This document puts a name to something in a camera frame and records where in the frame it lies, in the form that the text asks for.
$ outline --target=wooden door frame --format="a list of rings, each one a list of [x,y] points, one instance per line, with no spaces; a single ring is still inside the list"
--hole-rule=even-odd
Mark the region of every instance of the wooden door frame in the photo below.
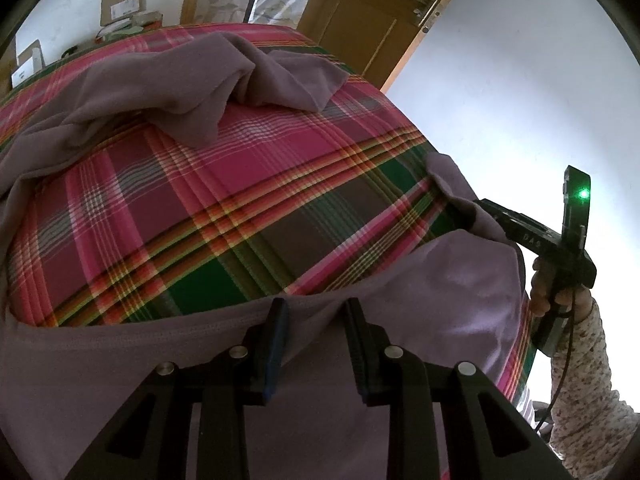
[[[386,91],[389,90],[393,82],[398,77],[398,74],[402,72],[402,69],[409,61],[409,58],[414,54],[414,52],[418,48],[418,45],[420,45],[424,37],[427,35],[427,32],[431,30],[431,27],[433,27],[433,23],[440,17],[442,12],[444,11],[444,8],[450,1],[451,0],[440,0],[438,5],[433,9],[431,15],[427,18],[426,22],[424,22],[424,26],[422,27],[422,29],[418,31],[418,34],[409,45],[409,48],[404,52],[404,54],[400,58],[400,61],[398,61],[398,64],[396,64],[391,74],[389,74],[389,77],[386,78],[385,83],[380,87],[380,91],[383,94],[386,94]]]

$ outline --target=bed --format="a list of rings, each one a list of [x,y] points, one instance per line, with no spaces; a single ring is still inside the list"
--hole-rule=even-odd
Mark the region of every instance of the bed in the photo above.
[[[19,322],[47,330],[224,309],[337,290],[463,227],[424,170],[434,147],[372,85],[300,33],[273,25],[162,28],[61,60],[0,107],[0,150],[93,63],[224,30],[325,57],[351,73],[319,114],[230,102],[220,140],[187,148],[139,116],[42,180],[8,258]],[[526,312],[526,297],[523,299]],[[530,418],[530,316],[498,387]]]

